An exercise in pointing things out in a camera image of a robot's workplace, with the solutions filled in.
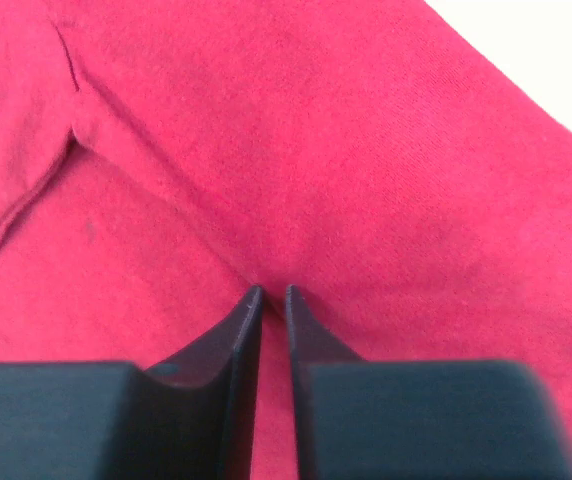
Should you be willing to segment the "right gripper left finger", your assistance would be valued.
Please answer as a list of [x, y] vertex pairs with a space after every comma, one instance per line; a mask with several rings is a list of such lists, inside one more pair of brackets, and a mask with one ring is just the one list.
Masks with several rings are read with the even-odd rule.
[[246, 479], [263, 293], [160, 363], [0, 363], [0, 479]]

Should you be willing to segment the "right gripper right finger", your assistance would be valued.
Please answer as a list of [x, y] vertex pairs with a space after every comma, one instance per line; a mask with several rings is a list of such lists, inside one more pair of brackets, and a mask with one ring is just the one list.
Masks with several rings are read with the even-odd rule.
[[572, 479], [548, 392], [504, 360], [370, 362], [285, 297], [302, 479]]

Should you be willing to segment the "red t shirt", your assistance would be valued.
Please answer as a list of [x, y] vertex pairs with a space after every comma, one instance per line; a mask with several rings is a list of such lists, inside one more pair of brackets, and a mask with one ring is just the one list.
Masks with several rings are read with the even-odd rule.
[[0, 361], [151, 365], [253, 284], [375, 360], [511, 358], [572, 437], [572, 134], [421, 1], [0, 1]]

